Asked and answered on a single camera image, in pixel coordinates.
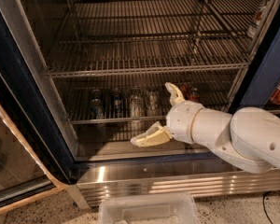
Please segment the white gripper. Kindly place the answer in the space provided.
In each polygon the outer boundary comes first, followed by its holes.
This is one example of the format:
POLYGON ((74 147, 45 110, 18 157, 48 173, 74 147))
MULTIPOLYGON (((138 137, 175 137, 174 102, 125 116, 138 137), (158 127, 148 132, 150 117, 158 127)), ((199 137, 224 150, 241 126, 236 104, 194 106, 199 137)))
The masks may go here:
POLYGON ((204 109, 204 106, 192 101, 185 101, 181 90, 173 83, 166 82, 165 88, 170 93, 170 104, 173 107, 166 116, 166 126, 159 121, 155 122, 144 133, 140 133, 131 139, 131 143, 137 147, 153 147, 165 144, 172 138, 188 144, 193 144, 191 127, 196 115, 204 109))

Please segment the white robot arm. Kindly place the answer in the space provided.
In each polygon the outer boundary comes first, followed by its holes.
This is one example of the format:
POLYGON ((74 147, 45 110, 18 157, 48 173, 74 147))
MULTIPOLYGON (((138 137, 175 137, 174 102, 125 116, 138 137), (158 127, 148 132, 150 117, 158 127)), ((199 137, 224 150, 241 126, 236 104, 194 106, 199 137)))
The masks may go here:
POLYGON ((175 139, 208 148, 227 163, 251 174, 280 169, 280 118, 257 107, 228 114, 187 101, 167 82, 172 108, 166 124, 154 123, 131 139, 138 147, 152 147, 175 139))

